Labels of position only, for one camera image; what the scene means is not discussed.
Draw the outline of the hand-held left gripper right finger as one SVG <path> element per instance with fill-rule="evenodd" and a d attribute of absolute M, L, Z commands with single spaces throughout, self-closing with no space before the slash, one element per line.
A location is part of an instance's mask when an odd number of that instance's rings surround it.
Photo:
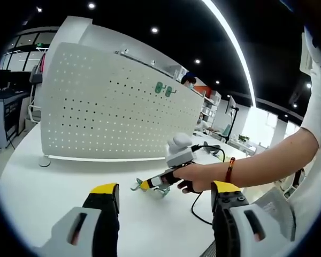
<path fill-rule="evenodd" d="M 217 256 L 274 256 L 295 238 L 295 218 L 272 188 L 253 203 L 233 184 L 211 184 Z"/>

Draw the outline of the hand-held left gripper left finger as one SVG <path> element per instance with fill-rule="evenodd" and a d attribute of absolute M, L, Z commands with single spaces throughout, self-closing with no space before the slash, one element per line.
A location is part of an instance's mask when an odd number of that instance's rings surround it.
<path fill-rule="evenodd" d="M 119 184 L 92 189 L 81 207 L 68 211 L 51 229 L 37 256 L 117 256 Z"/>

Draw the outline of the person's right hand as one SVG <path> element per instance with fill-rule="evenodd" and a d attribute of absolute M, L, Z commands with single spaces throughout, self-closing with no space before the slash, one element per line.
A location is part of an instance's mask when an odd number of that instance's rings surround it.
<path fill-rule="evenodd" d="M 211 189 L 213 181 L 225 181 L 228 162 L 213 164 L 190 164 L 173 172 L 174 177 L 183 180 L 178 184 L 182 193 L 201 193 Z"/>

